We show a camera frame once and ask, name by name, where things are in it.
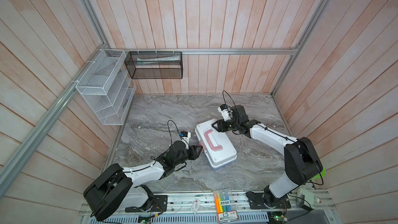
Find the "plastic marker case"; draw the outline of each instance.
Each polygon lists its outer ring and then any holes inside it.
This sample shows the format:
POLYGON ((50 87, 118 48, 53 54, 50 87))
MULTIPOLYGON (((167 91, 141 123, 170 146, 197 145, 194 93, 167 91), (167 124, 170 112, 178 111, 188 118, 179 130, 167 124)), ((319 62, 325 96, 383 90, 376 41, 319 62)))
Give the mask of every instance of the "plastic marker case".
POLYGON ((217 132, 211 125, 217 120, 200 123, 195 128, 199 142, 212 169, 218 169, 236 160, 236 149, 225 132, 217 132))
POLYGON ((213 194, 218 222, 223 223, 239 220, 231 189, 217 189, 213 191, 213 194))

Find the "wooden wall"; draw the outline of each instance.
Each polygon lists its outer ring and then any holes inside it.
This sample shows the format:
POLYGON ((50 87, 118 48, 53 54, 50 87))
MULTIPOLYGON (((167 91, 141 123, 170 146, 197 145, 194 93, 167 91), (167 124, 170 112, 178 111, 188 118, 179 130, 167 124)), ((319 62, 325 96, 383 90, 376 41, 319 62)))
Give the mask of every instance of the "wooden wall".
MULTIPOLYGON (((79 0, 0 0, 0 167, 100 44, 79 0)), ((0 222, 76 223, 115 131, 76 95, 0 200, 0 222)))
POLYGON ((397 54, 398 0, 333 0, 276 94, 345 223, 398 222, 397 54))
MULTIPOLYGON (((111 47, 292 47, 320 0, 90 0, 111 47)), ((288 56, 184 56, 137 93, 271 92, 288 56)))

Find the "pink handle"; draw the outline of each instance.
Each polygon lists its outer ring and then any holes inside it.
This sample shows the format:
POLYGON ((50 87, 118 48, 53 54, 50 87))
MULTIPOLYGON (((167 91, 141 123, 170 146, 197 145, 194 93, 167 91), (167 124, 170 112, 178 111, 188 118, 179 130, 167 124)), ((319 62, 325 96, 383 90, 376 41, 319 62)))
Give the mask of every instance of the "pink handle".
POLYGON ((205 138, 206 138, 207 143, 210 145, 210 148, 211 148, 211 150, 213 150, 213 151, 222 150, 222 146, 221 146, 221 145, 219 145, 219 146, 217 146, 217 147, 214 147, 213 143, 211 142, 211 140, 210 140, 210 138, 209 138, 209 133, 211 133, 212 131, 213 131, 212 129, 208 129, 208 130, 205 132, 205 138))

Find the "wire basket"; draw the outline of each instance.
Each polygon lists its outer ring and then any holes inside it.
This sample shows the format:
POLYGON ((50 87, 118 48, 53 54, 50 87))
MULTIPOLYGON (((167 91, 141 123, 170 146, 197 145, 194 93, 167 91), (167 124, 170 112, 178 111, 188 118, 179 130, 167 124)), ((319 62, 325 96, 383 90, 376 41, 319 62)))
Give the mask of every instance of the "wire basket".
POLYGON ((102 50, 76 85, 82 95, 106 95, 126 59, 124 50, 102 50))
POLYGON ((132 96, 136 90, 129 87, 131 78, 127 76, 128 71, 122 71, 117 74, 107 95, 87 95, 82 97, 94 111, 102 124, 122 125, 127 115, 132 96))
POLYGON ((125 65, 133 79, 182 79, 181 52, 130 51, 125 65))

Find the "marble tabletop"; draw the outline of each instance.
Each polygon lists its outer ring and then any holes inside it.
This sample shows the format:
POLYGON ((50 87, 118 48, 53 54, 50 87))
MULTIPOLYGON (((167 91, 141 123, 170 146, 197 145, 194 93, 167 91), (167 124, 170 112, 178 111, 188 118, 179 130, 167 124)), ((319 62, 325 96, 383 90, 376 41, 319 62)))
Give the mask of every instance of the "marble tabletop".
MULTIPOLYGON (((272 98, 266 94, 233 94, 237 105, 243 105, 249 119, 261 121, 266 126, 287 134, 287 130, 272 98)), ((232 105, 226 95, 226 102, 232 105)), ((114 162, 120 166, 138 166, 151 162, 167 150, 170 134, 167 121, 173 120, 181 132, 192 132, 190 144, 198 144, 195 135, 197 124, 209 119, 221 119, 218 113, 224 100, 221 94, 211 95, 137 95, 116 150, 114 162)), ((176 127, 170 122, 173 141, 178 140, 176 127)), ((146 183, 153 192, 262 190, 283 173, 283 156, 273 148, 244 135, 227 132, 237 151, 235 162, 212 170, 204 154, 187 161, 187 166, 170 176, 146 183)))

